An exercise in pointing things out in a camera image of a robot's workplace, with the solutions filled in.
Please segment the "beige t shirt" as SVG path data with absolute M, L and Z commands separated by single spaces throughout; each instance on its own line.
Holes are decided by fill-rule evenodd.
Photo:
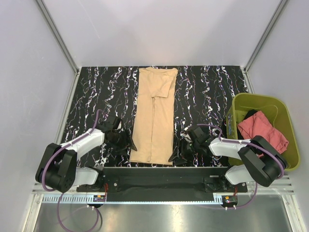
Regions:
M 139 69 L 137 111 L 133 126 L 136 150 L 130 161 L 171 165 L 174 138 L 174 94 L 178 70 Z

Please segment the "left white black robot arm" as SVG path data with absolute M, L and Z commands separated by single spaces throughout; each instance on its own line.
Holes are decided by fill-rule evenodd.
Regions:
M 35 180 L 46 191 L 57 190 L 65 193 L 71 187 L 88 185 L 93 191 L 104 187 L 104 179 L 99 176 L 99 169 L 78 167 L 77 161 L 92 149 L 108 144 L 121 156 L 127 150 L 137 151 L 132 136 L 123 129 L 122 119 L 109 116 L 101 123 L 98 116 L 94 126 L 74 140 L 62 144 L 49 144 L 35 174 Z

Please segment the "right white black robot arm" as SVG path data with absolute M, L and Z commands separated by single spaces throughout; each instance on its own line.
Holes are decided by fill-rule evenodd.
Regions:
M 225 156 L 242 161 L 229 168 L 219 179 L 223 191 L 231 191 L 237 184 L 251 182 L 269 187 L 274 180 L 282 178 L 288 166 L 286 159 L 262 136 L 252 139 L 226 139 L 221 135 L 210 136 L 208 124 L 192 125 L 184 130 L 182 139 L 169 158 L 173 165 L 185 165 L 194 154 L 202 156 Z

